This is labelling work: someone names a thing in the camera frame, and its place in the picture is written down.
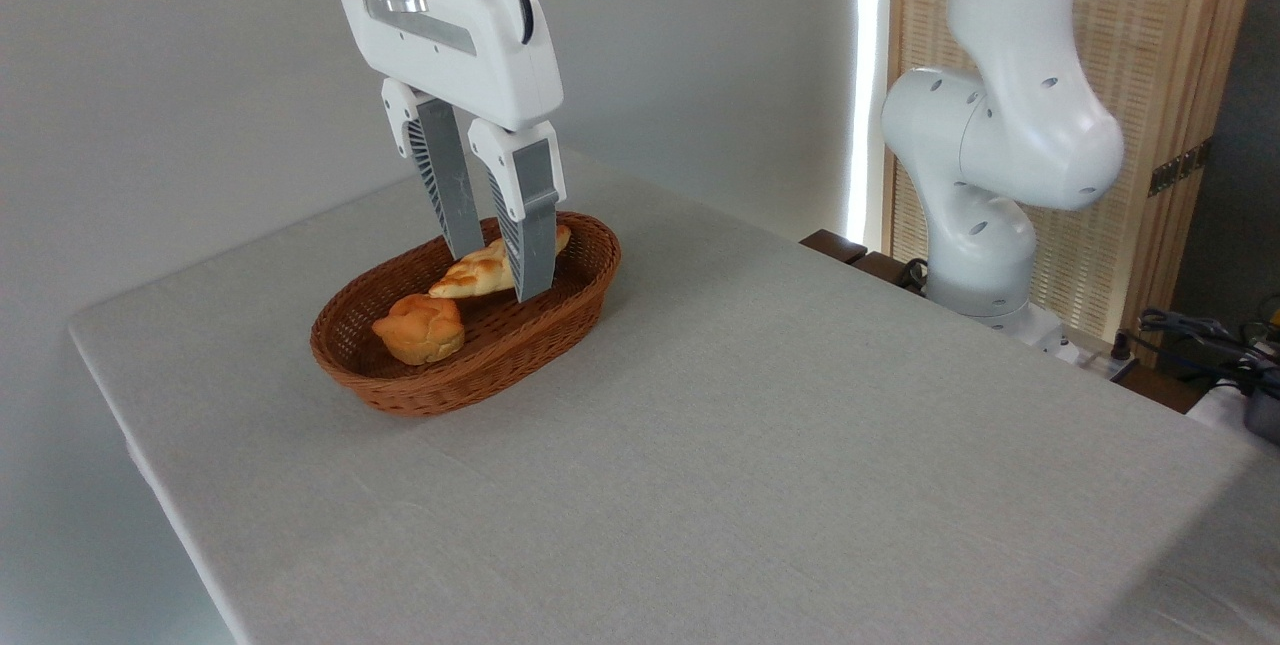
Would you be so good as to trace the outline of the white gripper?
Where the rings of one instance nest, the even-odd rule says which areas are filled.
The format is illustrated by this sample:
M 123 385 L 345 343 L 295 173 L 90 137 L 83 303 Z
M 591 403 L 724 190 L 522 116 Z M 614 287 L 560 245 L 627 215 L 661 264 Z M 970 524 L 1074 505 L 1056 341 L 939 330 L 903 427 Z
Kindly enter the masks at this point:
M 468 139 L 486 166 L 517 299 L 550 289 L 566 186 L 545 120 L 564 92 L 541 3 L 530 0 L 527 44 L 520 0 L 428 0 L 424 13 L 389 12 L 381 0 L 340 3 L 361 56 L 387 76 L 381 99 L 396 147 L 417 168 L 452 256 L 485 247 L 458 106 L 481 116 Z

